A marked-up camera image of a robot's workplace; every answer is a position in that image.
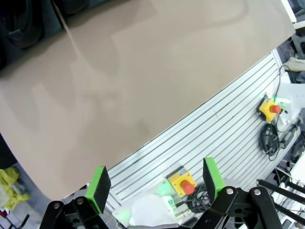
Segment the ribbed aluminium base plate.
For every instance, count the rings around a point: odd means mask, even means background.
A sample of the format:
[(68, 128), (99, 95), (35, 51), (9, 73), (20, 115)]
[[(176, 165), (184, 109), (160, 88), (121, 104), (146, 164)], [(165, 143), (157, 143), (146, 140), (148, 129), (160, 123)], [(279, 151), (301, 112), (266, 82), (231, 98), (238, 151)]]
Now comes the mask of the ribbed aluminium base plate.
[(115, 210), (158, 183), (179, 166), (202, 181), (202, 159), (213, 157), (223, 176), (249, 189), (276, 166), (258, 143), (263, 121), (256, 106), (273, 94), (283, 75), (272, 51), (198, 109), (131, 154), (109, 171), (112, 187), (107, 207)]

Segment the black leather shoe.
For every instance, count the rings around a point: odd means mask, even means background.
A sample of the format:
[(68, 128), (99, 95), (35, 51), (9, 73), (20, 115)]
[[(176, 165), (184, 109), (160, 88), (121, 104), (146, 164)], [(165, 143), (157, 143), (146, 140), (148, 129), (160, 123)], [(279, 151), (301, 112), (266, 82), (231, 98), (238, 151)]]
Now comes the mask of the black leather shoe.
[(87, 8), (90, 0), (57, 0), (59, 9), (67, 15), (74, 15)]
[(35, 45), (44, 35), (41, 13), (13, 13), (0, 17), (0, 26), (8, 40), (20, 49)]

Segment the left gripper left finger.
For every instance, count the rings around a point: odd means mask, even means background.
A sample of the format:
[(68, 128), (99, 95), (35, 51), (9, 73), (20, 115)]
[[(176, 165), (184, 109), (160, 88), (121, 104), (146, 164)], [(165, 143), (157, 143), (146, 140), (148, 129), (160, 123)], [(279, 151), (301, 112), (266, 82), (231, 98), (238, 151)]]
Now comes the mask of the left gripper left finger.
[(109, 229), (100, 217), (104, 212), (111, 181), (105, 166), (97, 167), (84, 196), (68, 204), (52, 201), (40, 229)]

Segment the yellow-green cloth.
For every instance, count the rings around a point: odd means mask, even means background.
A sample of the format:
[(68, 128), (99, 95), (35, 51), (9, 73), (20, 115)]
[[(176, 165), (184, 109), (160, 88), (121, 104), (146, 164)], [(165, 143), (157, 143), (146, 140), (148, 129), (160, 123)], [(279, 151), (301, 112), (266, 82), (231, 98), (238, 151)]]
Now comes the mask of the yellow-green cloth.
[(30, 199), (31, 195), (29, 193), (21, 194), (12, 187), (19, 177), (20, 174), (14, 167), (0, 169), (0, 184), (3, 185), (5, 192), (9, 197), (9, 200), (7, 200), (3, 205), (0, 205), (0, 207), (5, 207), (11, 211), (19, 203)]

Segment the black fabric cover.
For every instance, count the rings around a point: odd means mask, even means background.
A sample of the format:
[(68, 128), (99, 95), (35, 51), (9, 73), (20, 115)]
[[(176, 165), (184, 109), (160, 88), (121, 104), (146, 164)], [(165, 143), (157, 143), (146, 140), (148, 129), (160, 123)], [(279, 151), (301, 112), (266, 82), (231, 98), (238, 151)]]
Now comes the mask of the black fabric cover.
[(0, 169), (7, 169), (13, 166), (16, 162), (17, 159), (0, 133)]

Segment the black power adapter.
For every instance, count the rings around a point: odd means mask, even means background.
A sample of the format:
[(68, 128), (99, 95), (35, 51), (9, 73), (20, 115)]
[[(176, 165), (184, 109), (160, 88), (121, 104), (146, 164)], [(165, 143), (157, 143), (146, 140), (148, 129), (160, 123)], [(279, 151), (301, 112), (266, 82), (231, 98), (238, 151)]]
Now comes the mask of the black power adapter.
[(282, 149), (285, 149), (289, 145), (289, 143), (293, 139), (295, 133), (297, 132), (297, 129), (298, 129), (298, 127), (294, 126), (284, 135), (284, 137), (280, 141), (280, 147)]

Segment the black stand rods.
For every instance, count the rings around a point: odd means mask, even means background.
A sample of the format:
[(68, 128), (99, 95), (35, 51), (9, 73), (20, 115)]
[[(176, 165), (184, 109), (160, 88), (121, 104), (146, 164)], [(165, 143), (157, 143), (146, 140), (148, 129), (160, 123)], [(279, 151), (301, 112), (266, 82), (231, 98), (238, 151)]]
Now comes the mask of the black stand rods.
[[(298, 195), (296, 193), (293, 193), (289, 190), (286, 190), (284, 188), (273, 185), (273, 184), (271, 184), (271, 183), (269, 183), (265, 180), (262, 180), (262, 179), (258, 179), (257, 184), (266, 188), (266, 189), (269, 189), (273, 192), (276, 192), (276, 193), (278, 193), (278, 194), (280, 194), (280, 195), (282, 195), (282, 196), (284, 196), (288, 199), (294, 200), (294, 201), (296, 201), (300, 204), (305, 205), (305, 197), (303, 197), (303, 196), (300, 196), (300, 195)], [(305, 188), (303, 188), (303, 187), (301, 187), (297, 184), (294, 184), (292, 182), (288, 182), (287, 185), (289, 187), (291, 187), (292, 189), (297, 190), (297, 191), (305, 194)], [(274, 207), (275, 207), (276, 210), (280, 211), (281, 213), (285, 214), (286, 216), (292, 218), (293, 220), (295, 220), (295, 221), (297, 221), (297, 222), (299, 222), (299, 223), (301, 223), (305, 226), (305, 218), (295, 214), (293, 211), (288, 210), (288, 209), (282, 207), (281, 205), (279, 205), (275, 202), (274, 202)]]

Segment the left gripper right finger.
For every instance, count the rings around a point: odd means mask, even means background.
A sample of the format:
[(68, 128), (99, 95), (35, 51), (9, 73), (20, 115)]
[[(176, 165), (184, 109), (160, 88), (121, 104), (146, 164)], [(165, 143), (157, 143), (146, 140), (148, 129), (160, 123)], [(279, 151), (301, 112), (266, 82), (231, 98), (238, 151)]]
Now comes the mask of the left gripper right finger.
[(247, 229), (283, 229), (266, 188), (246, 192), (226, 185), (212, 157), (203, 159), (203, 180), (211, 205), (193, 229), (224, 229), (231, 217), (240, 218)]

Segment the yellow emergency stop button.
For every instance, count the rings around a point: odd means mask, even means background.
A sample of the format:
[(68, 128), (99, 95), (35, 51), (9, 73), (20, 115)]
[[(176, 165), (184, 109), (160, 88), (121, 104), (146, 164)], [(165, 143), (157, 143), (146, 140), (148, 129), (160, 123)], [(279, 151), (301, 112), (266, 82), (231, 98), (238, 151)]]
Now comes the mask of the yellow emergency stop button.
[(178, 167), (167, 177), (179, 197), (191, 195), (195, 192), (197, 184), (190, 172), (183, 166)]
[(266, 95), (262, 98), (257, 107), (257, 112), (266, 122), (273, 121), (275, 116), (281, 113), (281, 110), (282, 107), (278, 104), (275, 104), (274, 100), (268, 98)]

